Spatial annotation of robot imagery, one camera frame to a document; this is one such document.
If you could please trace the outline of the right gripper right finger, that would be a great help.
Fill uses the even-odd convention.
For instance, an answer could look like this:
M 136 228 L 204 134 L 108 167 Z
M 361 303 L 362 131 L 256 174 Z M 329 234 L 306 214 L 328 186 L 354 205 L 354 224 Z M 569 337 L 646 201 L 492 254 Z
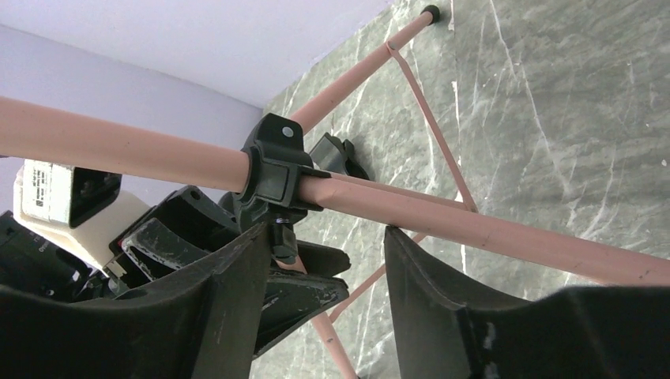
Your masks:
M 566 287 L 527 301 L 482 284 L 397 227 L 384 237 L 403 378 L 666 378 L 667 287 Z

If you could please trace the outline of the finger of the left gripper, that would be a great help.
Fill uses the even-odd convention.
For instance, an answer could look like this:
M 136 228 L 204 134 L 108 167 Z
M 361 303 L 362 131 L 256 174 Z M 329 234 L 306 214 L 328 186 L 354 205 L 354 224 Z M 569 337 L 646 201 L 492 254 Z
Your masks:
M 197 261 L 240 236 L 231 195 L 217 204 L 185 186 L 149 208 L 110 243 L 124 283 L 148 283 Z
M 254 348 L 259 358 L 315 316 L 348 298 L 339 278 L 312 274 L 271 274 Z

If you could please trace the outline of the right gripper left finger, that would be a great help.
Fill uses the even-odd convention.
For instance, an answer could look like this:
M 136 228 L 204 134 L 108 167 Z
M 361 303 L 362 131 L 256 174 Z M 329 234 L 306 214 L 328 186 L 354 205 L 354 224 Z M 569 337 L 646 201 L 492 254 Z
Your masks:
M 4 378 L 246 378 L 270 251 L 259 224 L 117 298 L 64 303 L 1 289 Z

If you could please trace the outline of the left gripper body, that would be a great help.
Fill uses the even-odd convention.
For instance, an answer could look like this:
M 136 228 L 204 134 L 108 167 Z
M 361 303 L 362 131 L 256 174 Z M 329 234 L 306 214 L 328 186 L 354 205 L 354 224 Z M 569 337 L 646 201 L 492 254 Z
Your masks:
M 74 303 L 115 298 L 123 283 L 1 214 L 1 284 L 32 295 Z

